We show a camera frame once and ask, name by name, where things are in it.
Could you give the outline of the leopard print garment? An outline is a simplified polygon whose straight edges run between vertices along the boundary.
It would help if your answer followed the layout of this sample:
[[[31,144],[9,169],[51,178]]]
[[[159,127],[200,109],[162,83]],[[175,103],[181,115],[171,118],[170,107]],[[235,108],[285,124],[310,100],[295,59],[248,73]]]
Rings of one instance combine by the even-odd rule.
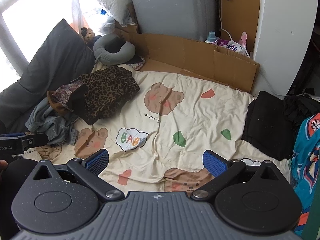
[[[114,115],[140,90],[132,72],[123,67],[100,69],[79,79],[88,91],[85,93],[85,110],[75,114],[88,125]]]

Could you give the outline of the black folded clothes stack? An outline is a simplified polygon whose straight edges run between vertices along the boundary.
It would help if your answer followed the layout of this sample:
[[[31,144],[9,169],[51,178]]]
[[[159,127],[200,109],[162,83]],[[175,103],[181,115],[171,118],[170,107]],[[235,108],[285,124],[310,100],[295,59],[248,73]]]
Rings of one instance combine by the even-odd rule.
[[[304,95],[281,100],[260,91],[248,106],[241,139],[278,161],[291,159],[302,122],[319,113],[319,102]]]

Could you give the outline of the blue denim jeans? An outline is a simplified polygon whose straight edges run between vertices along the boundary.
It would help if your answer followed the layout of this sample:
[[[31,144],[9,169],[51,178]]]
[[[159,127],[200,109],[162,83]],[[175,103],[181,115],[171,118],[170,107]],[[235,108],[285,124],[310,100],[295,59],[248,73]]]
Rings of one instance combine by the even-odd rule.
[[[48,136],[48,145],[75,145],[79,134],[74,128],[77,119],[78,116],[69,111],[60,116],[45,97],[33,109],[25,126],[31,133],[45,133]]]

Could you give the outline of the mustard brown garment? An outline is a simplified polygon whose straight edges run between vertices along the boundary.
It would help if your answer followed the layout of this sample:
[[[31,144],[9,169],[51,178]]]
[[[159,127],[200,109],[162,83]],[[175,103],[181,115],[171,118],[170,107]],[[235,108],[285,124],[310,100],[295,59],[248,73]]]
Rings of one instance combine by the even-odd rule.
[[[55,92],[52,90],[49,90],[47,92],[47,99],[50,104],[50,106],[55,110],[59,116],[65,116],[68,113],[72,113],[68,106],[67,102],[70,98],[69,92]]]

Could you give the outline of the black garment on pile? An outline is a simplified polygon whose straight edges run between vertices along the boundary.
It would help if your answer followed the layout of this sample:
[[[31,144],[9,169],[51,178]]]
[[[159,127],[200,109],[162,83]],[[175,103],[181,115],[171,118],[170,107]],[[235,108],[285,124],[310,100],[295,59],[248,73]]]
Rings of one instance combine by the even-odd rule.
[[[71,93],[66,103],[68,109],[73,113],[80,113],[85,110],[85,93],[88,91],[86,85],[81,85]]]

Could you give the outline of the cream bear print bedsheet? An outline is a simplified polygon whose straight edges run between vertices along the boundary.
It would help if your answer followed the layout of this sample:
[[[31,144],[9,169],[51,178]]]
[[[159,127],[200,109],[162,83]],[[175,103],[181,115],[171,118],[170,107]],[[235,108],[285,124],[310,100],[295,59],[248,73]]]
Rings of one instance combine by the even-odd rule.
[[[107,119],[92,125],[78,120],[75,145],[32,148],[24,157],[65,164],[105,148],[110,156],[101,179],[121,191],[187,191],[212,176],[202,156],[260,165],[268,156],[242,140],[253,97],[212,81],[165,72],[140,72],[123,65],[138,83],[137,95]]]

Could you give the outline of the paisley patterned garment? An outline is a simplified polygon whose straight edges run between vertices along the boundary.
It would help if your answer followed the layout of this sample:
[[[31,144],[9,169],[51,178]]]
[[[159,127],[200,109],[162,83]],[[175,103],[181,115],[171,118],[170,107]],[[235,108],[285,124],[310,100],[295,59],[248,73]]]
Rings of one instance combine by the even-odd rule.
[[[60,103],[67,103],[71,94],[83,85],[81,80],[76,80],[73,83],[62,85],[53,94],[55,101]]]

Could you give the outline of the teal printed jersey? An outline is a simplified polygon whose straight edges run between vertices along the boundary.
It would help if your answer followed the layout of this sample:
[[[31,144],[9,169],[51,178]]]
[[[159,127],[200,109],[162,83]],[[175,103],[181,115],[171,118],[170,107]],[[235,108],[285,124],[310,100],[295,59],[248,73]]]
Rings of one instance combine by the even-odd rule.
[[[306,118],[298,131],[291,159],[291,185],[302,203],[295,234],[301,236],[308,221],[319,174],[319,114]]]

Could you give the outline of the dark grey pillow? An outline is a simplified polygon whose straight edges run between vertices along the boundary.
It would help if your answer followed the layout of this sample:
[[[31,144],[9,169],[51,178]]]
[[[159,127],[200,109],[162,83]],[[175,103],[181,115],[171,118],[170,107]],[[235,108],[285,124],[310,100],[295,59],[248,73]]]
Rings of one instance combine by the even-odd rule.
[[[49,33],[21,78],[1,92],[1,123],[6,132],[25,132],[33,109],[47,96],[95,64],[82,37],[62,19]]]

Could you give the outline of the brown cardboard sheet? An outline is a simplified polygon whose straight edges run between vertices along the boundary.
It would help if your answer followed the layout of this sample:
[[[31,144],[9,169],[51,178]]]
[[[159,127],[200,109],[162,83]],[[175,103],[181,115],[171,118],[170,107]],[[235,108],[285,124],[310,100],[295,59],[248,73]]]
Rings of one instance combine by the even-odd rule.
[[[178,73],[252,92],[259,64],[247,56],[181,37],[121,29],[116,33],[135,45],[138,55],[145,59],[141,71]]]

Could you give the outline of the floral folded cloth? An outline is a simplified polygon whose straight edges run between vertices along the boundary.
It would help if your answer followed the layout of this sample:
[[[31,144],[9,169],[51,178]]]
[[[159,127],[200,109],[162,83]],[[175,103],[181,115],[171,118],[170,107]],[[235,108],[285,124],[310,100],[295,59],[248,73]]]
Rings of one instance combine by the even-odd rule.
[[[139,62],[131,63],[131,64],[129,64],[129,66],[132,67],[134,70],[140,70],[140,68],[143,67],[144,63],[145,63],[144,58],[140,57],[140,61]]]

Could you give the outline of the purple white plastic bag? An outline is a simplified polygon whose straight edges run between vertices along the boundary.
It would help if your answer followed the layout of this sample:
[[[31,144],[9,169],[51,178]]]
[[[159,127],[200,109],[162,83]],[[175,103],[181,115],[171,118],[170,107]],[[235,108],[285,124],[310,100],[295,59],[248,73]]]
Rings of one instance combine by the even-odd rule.
[[[247,51],[247,33],[245,31],[242,32],[239,42],[218,39],[217,45],[249,57]]]

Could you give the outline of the grey neck pillow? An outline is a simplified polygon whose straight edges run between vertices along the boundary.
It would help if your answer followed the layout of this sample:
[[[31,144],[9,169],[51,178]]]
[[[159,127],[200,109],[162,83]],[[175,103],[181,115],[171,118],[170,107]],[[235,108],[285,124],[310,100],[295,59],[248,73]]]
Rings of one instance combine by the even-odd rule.
[[[130,61],[136,54],[135,46],[116,34],[104,35],[93,45],[96,61],[106,66],[115,66]]]

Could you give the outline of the blue cap detergent bottle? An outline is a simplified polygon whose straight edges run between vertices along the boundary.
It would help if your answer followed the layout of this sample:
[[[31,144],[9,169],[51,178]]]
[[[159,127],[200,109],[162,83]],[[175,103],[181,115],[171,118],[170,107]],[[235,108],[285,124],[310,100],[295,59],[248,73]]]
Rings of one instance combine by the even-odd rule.
[[[208,33],[208,36],[207,36],[207,39],[205,40],[206,43],[208,44],[214,44],[214,45],[217,45],[217,36],[216,36],[216,33],[214,31],[210,31]]]

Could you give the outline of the small teddy bear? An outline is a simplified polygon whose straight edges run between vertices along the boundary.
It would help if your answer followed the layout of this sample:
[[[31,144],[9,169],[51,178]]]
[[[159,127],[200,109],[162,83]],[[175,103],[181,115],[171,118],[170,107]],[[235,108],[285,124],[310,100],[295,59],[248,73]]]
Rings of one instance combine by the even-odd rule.
[[[95,35],[93,33],[93,30],[90,28],[82,27],[81,28],[81,35],[84,38],[84,41],[87,45],[93,45],[99,38],[101,38],[101,35]]]

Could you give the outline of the white pillar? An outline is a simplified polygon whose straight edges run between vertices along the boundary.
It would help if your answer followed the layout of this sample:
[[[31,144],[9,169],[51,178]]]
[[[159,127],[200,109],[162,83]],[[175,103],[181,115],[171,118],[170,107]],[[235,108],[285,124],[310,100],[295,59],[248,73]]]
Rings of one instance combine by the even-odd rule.
[[[260,0],[253,60],[260,64],[252,90],[284,96],[308,48],[318,0]]]

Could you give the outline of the grey cabinet panel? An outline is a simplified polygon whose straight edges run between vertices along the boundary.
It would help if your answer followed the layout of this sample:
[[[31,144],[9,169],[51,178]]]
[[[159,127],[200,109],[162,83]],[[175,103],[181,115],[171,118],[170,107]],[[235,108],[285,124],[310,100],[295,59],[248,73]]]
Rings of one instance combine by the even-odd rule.
[[[217,0],[132,0],[139,30],[205,41],[217,30]]]

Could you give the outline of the tall cardboard box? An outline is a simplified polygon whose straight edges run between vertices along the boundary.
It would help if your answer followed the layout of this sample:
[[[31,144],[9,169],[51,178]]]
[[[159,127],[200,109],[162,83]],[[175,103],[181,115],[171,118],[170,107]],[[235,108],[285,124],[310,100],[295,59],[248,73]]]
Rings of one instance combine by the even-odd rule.
[[[260,0],[220,0],[223,39],[238,42],[243,32],[247,34],[247,50],[253,51],[257,33]]]

